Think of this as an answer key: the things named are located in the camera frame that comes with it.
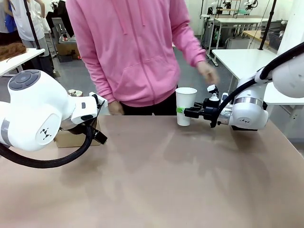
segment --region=pink hoodie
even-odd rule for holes
[[[66,7],[81,58],[108,102],[142,107],[174,93],[180,68],[172,42],[191,66],[205,60],[185,0],[67,0]]]

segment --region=paper cup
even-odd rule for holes
[[[180,108],[190,108],[194,106],[196,89],[190,87],[181,87],[175,90],[176,106]],[[189,126],[191,118],[185,117],[184,113],[177,113],[177,124],[180,126]]]

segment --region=black pole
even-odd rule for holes
[[[271,20],[272,20],[272,16],[275,13],[275,7],[276,7],[276,0],[274,0],[274,4],[272,5],[272,9],[270,11],[269,20],[267,22],[265,33],[264,33],[264,36],[263,36],[263,39],[262,39],[261,46],[260,46],[259,50],[263,50],[263,46],[264,46],[266,38],[267,38],[267,33],[269,31],[269,27],[270,27],[270,23],[271,23]]]
[[[200,8],[200,15],[199,17],[201,17],[202,13],[203,13],[203,6],[204,6],[204,0],[202,0],[202,3],[201,3],[201,8]]]
[[[38,38],[37,38],[36,32],[35,32],[35,28],[34,28],[34,24],[33,24],[32,18],[30,17],[28,2],[27,2],[27,0],[23,0],[23,1],[24,1],[24,6],[25,6],[25,10],[27,12],[29,25],[30,25],[30,28],[31,28],[33,36],[34,36],[34,40],[35,40],[37,49],[41,49],[40,44],[38,42]]]

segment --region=table leg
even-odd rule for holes
[[[51,32],[49,31],[48,32],[48,34],[49,34],[49,38],[51,39],[51,43],[52,43],[52,46],[53,46],[53,48],[54,48],[54,51],[55,51],[55,56],[54,57],[56,57],[57,56],[57,49],[56,49],[56,45],[54,44],[54,41],[53,41],[53,38],[52,38],[52,34],[51,34]]]
[[[294,107],[294,109],[292,110],[292,112],[290,113],[290,116],[289,116],[289,121],[285,127],[285,130],[284,130],[284,135],[287,137],[288,134],[290,133],[290,130],[292,129],[294,123],[296,122],[297,118],[300,116],[301,114],[301,111],[303,110],[304,108],[304,105],[296,105]]]
[[[19,72],[19,73],[20,73],[21,71],[23,71],[22,66],[21,66],[21,65],[19,65],[19,66],[17,67],[17,70],[18,70],[18,72]]]
[[[231,28],[228,28],[228,36],[231,34]]]
[[[209,49],[208,49],[208,52],[207,52],[207,57],[209,59],[211,59],[210,51],[211,51],[211,44],[212,44],[212,38],[213,38],[214,24],[215,24],[215,21],[213,20],[213,22],[212,22],[212,29],[211,29],[211,35],[210,35],[210,41],[209,41]]]
[[[233,75],[231,78],[231,82],[230,82],[230,86],[229,86],[229,90],[228,90],[229,94],[233,92],[236,82],[237,82],[237,78],[234,77],[234,75]]]
[[[266,111],[268,112],[268,116],[270,117],[272,111],[274,110],[274,105],[268,105]]]
[[[221,35],[221,32],[222,32],[222,23],[219,24],[219,31],[218,31],[218,41],[217,41],[217,47],[215,49],[218,49],[219,48],[219,40],[220,40],[220,35]],[[214,63],[214,65],[216,67],[218,67],[218,63],[216,62],[217,61],[217,57],[214,56],[214,59],[212,60],[212,62]]]
[[[204,35],[204,33],[205,33],[205,23],[206,23],[206,21],[205,21],[205,17],[203,17],[203,26],[201,27],[201,34],[200,34],[200,43],[202,43],[202,41],[203,41],[203,35]]]
[[[247,46],[247,49],[250,49],[250,47],[251,47],[251,43],[253,42],[253,38],[250,38],[249,39],[249,43],[248,43],[248,46]]]
[[[243,32],[244,27],[245,27],[245,25],[240,25],[238,34],[241,34]]]

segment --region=green tape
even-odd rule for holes
[[[177,107],[176,112],[177,113],[184,113],[185,108]]]

